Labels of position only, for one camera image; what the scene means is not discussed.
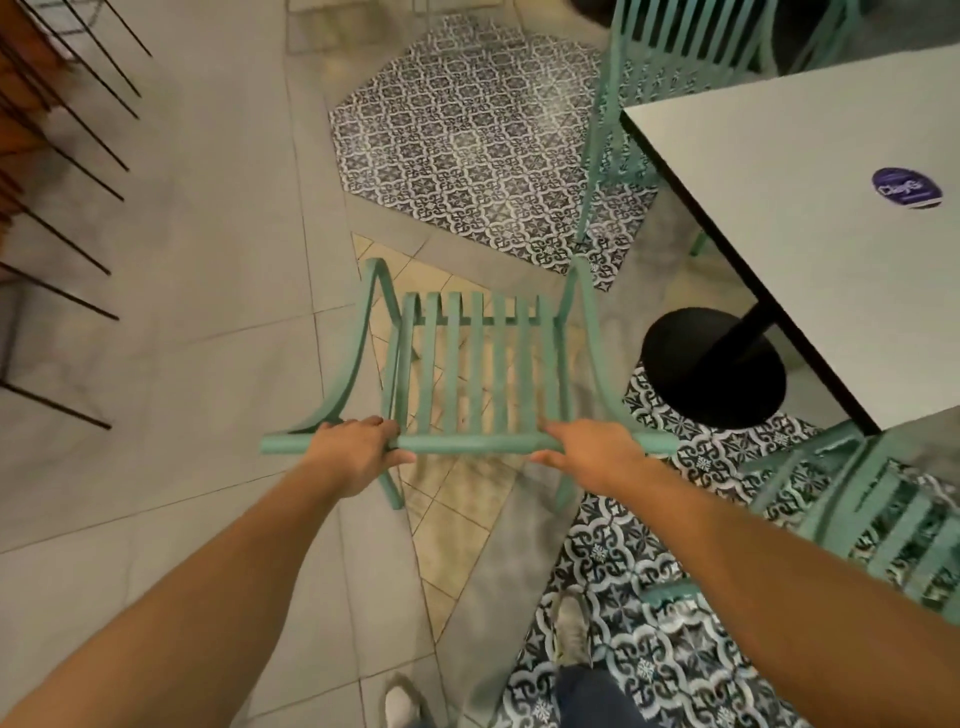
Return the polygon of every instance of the white sneaker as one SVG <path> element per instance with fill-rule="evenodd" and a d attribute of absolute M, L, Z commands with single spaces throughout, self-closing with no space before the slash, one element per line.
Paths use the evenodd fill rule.
<path fill-rule="evenodd" d="M 408 728 L 422 716 L 428 717 L 426 702 L 420 691 L 405 675 L 399 673 L 387 683 L 381 714 L 384 728 Z"/>
<path fill-rule="evenodd" d="M 554 597 L 553 662 L 557 667 L 593 666 L 590 656 L 590 622 L 584 598 L 570 590 Z"/>

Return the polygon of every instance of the table top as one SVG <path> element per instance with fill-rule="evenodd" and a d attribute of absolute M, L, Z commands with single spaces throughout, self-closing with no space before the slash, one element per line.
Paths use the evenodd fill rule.
<path fill-rule="evenodd" d="M 779 305 L 787 335 L 795 325 L 822 357 L 827 376 L 815 371 L 842 382 L 848 413 L 859 406 L 879 429 L 960 404 L 958 77 L 960 45 L 621 116 L 754 293 Z M 917 198 L 896 173 L 876 181 L 885 197 L 883 168 L 922 173 L 942 203 L 894 202 Z"/>

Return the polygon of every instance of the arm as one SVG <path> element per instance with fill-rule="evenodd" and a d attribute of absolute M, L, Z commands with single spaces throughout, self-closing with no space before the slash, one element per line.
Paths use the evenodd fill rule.
<path fill-rule="evenodd" d="M 341 497 L 413 455 L 394 422 L 314 436 L 250 510 L 91 637 L 0 728 L 227 726 L 274 651 L 300 565 Z"/>
<path fill-rule="evenodd" d="M 788 531 L 697 488 L 620 425 L 551 423 L 531 459 L 614 497 L 697 581 L 737 644 L 814 725 L 954 726 L 960 630 Z"/>

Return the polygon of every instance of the black table base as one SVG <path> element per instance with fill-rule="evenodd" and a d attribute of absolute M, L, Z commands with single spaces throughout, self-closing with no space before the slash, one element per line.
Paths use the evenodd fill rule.
<path fill-rule="evenodd" d="M 713 308 L 681 308 L 657 319 L 640 360 L 654 391 L 684 417 L 741 429 L 768 420 L 786 396 L 786 370 L 763 331 L 759 303 L 742 319 Z"/>

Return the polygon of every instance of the sticker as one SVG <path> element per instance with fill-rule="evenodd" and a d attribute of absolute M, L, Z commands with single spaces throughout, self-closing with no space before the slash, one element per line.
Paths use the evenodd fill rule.
<path fill-rule="evenodd" d="M 913 209 L 936 207 L 944 200 L 936 182 L 912 169 L 878 169 L 874 172 L 874 188 L 890 202 Z"/>

